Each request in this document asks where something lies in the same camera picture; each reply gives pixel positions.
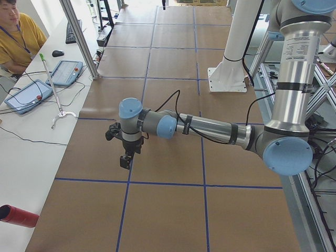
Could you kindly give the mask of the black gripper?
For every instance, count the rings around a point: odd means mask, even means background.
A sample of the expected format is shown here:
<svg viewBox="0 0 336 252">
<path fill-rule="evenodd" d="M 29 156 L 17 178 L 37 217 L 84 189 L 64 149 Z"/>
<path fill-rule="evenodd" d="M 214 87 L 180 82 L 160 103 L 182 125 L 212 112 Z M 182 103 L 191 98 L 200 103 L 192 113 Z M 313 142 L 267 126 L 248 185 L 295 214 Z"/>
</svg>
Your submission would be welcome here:
<svg viewBox="0 0 336 252">
<path fill-rule="evenodd" d="M 130 169 L 134 154 L 141 154 L 141 148 L 144 144 L 144 137 L 140 137 L 136 141 L 122 140 L 122 145 L 125 149 L 125 154 L 120 156 L 120 166 L 124 169 Z"/>
</svg>

